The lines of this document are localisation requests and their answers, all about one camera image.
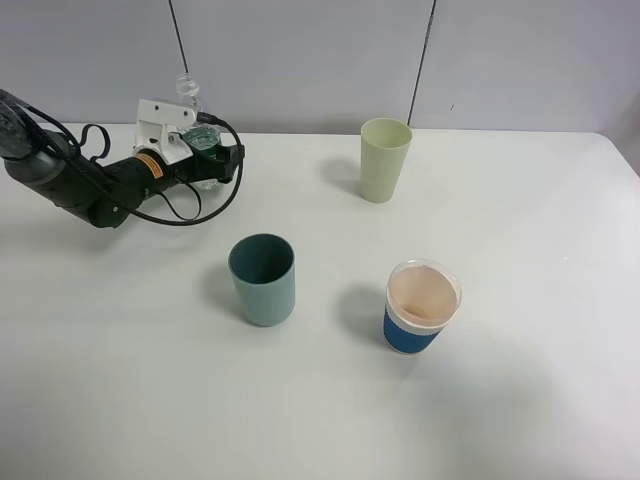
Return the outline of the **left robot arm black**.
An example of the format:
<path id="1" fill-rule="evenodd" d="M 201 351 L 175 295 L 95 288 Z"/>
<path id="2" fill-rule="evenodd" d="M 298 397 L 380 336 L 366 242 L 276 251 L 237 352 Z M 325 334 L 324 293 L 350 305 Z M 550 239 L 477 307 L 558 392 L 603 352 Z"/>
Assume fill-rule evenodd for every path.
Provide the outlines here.
<path id="1" fill-rule="evenodd" d="M 111 149 L 107 132 L 103 151 L 84 156 L 89 125 L 75 137 L 64 125 L 3 91 L 1 93 L 1 158 L 7 174 L 97 228 L 116 228 L 129 216 L 164 226 L 187 227 L 205 223 L 230 206 L 225 201 L 212 213 L 192 218 L 157 218 L 140 211 L 144 201 L 164 197 L 166 190 L 198 182 L 240 185 L 245 147 L 214 140 L 199 144 L 203 135 L 220 128 L 231 132 L 224 120 L 195 106 L 142 99 L 138 103 L 135 137 L 129 157 L 102 165 Z"/>

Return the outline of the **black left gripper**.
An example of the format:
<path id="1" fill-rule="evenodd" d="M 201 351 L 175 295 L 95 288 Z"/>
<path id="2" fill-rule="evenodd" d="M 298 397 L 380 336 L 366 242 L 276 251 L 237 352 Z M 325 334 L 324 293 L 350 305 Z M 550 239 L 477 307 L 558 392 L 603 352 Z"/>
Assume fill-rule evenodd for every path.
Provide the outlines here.
<path id="1" fill-rule="evenodd" d="M 176 185 L 186 186 L 200 201 L 200 195 L 190 186 L 192 181 L 230 183 L 243 159 L 243 145 L 216 144 L 206 150 L 195 150 L 172 164 L 167 164 L 159 152 L 143 148 L 102 168 L 107 178 L 105 188 L 110 193 L 102 197 L 102 202 L 114 205 L 111 198 L 115 198 L 123 205 L 141 205 L 148 198 L 163 196 Z"/>

